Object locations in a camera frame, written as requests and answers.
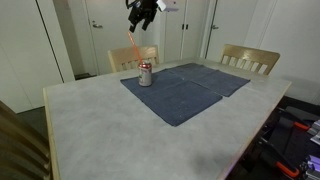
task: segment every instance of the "table edge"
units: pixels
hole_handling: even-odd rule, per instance
[[[52,178],[54,180],[60,180],[60,173],[59,173],[59,166],[57,160],[57,151],[56,145],[53,135],[53,127],[51,122],[51,116],[49,111],[49,103],[48,103],[48,96],[46,88],[43,88],[43,99],[44,99],[44,106],[46,111],[46,120],[47,120],[47,128],[48,128],[48,140],[50,146],[50,161],[51,161],[51,170],[52,170]]]
[[[287,90],[289,89],[289,87],[291,86],[292,82],[289,82],[289,84],[287,85],[287,87],[283,90],[282,94],[279,95],[278,99],[277,99],[277,103],[280,102],[280,100],[282,99],[282,97],[284,96],[284,94],[287,92]],[[225,168],[222,170],[222,172],[220,173],[220,175],[218,176],[217,179],[221,179],[224,180],[227,178],[227,176],[229,175],[229,173],[231,172],[231,170],[234,168],[234,166],[236,165],[236,163],[238,162],[238,160],[240,159],[240,157],[242,156],[242,154],[244,153],[244,151],[246,150],[246,148],[250,145],[251,141],[254,139],[254,137],[258,134],[258,132],[260,131],[262,125],[267,121],[268,117],[270,116],[271,112],[276,108],[276,105],[274,105],[274,107],[272,107],[270,109],[270,112],[267,114],[267,117],[265,117],[265,121],[263,121],[254,131],[254,136],[249,137],[247,139],[247,142],[245,144],[243,144],[241,146],[241,148],[237,151],[236,155],[231,159],[231,161],[229,162],[229,164],[227,166],[225,166]]]

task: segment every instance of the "chair slat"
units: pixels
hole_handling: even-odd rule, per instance
[[[237,64],[238,61],[239,61],[238,58],[234,58],[234,59],[233,59],[233,62],[230,63],[229,65],[230,65],[230,66],[236,66],[236,64]]]
[[[267,68],[263,71],[264,75],[268,75],[270,71],[272,70],[273,66],[267,66]]]
[[[252,62],[252,61],[249,63],[248,68],[247,68],[249,71],[252,70],[253,64],[254,64],[254,62]]]
[[[230,64],[230,60],[231,60],[231,57],[230,56],[228,56],[228,59],[227,59],[227,62],[226,62],[226,64]]]
[[[254,72],[259,73],[261,67],[262,67],[262,64],[259,63]]]
[[[130,62],[125,63],[125,65],[126,65],[126,70],[131,69],[131,64],[130,64]]]
[[[6,134],[10,138],[14,139],[15,141],[19,142],[20,144],[24,145],[28,149],[32,150],[34,153],[36,153],[41,159],[43,159],[46,162],[49,162],[49,151],[43,152],[41,151],[35,144],[30,142],[26,136],[23,136],[16,132],[16,129],[12,127],[8,122],[4,121],[4,118],[0,115],[0,132],[3,134]]]
[[[14,157],[17,157],[22,161],[27,161],[28,163],[32,164],[33,166],[38,168],[40,171],[42,171],[44,174],[47,174],[47,175],[50,174],[49,170],[45,168],[45,164],[41,164],[39,161],[35,160],[32,156],[30,156],[26,152],[8,144],[6,145],[0,144],[0,149],[8,154],[12,154]]]
[[[6,175],[4,175],[4,174],[0,174],[0,179],[5,179],[5,180],[16,180],[16,179],[14,179],[14,178],[12,178],[12,177],[9,177],[9,176],[6,176]]]
[[[121,64],[121,69],[122,69],[123,71],[127,70],[126,63],[122,63],[122,64]]]
[[[233,63],[235,67],[237,67],[238,62],[239,62],[239,58],[235,58],[234,63]]]
[[[20,175],[23,175],[23,176],[31,178],[31,179],[43,180],[43,176],[37,175],[36,173],[31,172],[27,168],[25,168],[17,163],[14,163],[12,161],[9,161],[7,159],[0,157],[0,169],[1,168],[6,169],[11,172],[14,172],[14,173],[18,173]]]
[[[243,59],[239,68],[243,69],[244,68],[244,65],[246,64],[247,60]]]

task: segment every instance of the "white wall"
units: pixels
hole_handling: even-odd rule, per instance
[[[15,112],[32,109],[17,74],[0,42],[0,100]]]
[[[320,104],[319,7],[318,0],[259,0],[245,42],[279,52],[270,76],[292,81],[286,95],[313,104]]]

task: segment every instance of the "white table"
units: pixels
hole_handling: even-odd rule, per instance
[[[120,83],[137,76],[137,70],[45,88],[55,179],[224,179],[291,83],[213,61],[195,62],[251,81],[178,127]]]

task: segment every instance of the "chair back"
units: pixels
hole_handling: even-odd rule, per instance
[[[48,140],[0,101],[0,179],[50,179]]]
[[[150,60],[152,65],[159,64],[158,46],[138,46],[143,60]],[[113,72],[137,68],[139,58],[133,47],[120,48],[108,51],[109,61]]]
[[[220,62],[237,68],[269,75],[279,53],[226,44]]]

